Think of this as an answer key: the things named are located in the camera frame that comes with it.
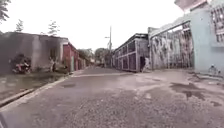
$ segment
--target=overcast sky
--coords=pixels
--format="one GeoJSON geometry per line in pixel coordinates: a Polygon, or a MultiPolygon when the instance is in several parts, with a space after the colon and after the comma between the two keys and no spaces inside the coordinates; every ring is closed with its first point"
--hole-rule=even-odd
{"type": "Polygon", "coordinates": [[[18,19],[24,32],[47,33],[50,20],[60,26],[59,36],[68,37],[76,48],[107,47],[112,26],[113,48],[147,27],[161,27],[183,15],[174,0],[11,0],[10,18],[3,32],[14,31],[18,19]]]}

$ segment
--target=street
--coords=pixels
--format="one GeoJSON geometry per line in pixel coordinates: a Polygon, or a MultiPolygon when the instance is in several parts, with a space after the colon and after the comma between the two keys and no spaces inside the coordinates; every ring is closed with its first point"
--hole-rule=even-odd
{"type": "Polygon", "coordinates": [[[2,114],[8,128],[224,126],[223,87],[169,77],[92,67],[2,114]]]}

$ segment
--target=gray wall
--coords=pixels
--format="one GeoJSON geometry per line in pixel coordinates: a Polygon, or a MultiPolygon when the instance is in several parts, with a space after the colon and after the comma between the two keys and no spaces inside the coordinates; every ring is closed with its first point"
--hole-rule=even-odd
{"type": "Polygon", "coordinates": [[[32,69],[50,66],[50,50],[55,49],[56,61],[62,59],[64,38],[26,33],[5,33],[0,37],[0,75],[11,72],[9,60],[22,53],[31,59],[32,69]]]}

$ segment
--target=metal gate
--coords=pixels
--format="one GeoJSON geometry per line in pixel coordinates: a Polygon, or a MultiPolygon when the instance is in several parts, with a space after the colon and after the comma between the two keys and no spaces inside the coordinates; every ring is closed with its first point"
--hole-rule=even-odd
{"type": "Polygon", "coordinates": [[[151,38],[153,69],[193,67],[193,40],[190,22],[151,38]]]}

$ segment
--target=concrete wall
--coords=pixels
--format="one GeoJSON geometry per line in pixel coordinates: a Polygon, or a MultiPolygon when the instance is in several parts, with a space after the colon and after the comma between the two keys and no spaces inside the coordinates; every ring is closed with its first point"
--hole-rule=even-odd
{"type": "Polygon", "coordinates": [[[61,62],[61,43],[63,38],[26,33],[5,33],[0,39],[0,74],[11,72],[9,60],[22,53],[31,59],[31,67],[50,66],[50,51],[55,52],[55,59],[61,62]]]}
{"type": "Polygon", "coordinates": [[[216,40],[209,9],[199,10],[192,15],[191,29],[194,39],[195,71],[211,73],[209,69],[213,65],[224,75],[224,45],[216,40]]]}
{"type": "Polygon", "coordinates": [[[221,4],[224,4],[223,0],[214,0],[209,7],[195,10],[172,24],[152,31],[149,33],[149,37],[151,39],[159,33],[190,22],[194,47],[194,70],[200,73],[224,76],[224,42],[217,42],[211,17],[211,10],[221,4]],[[216,72],[211,72],[210,69],[213,66],[217,69],[216,72]]]}

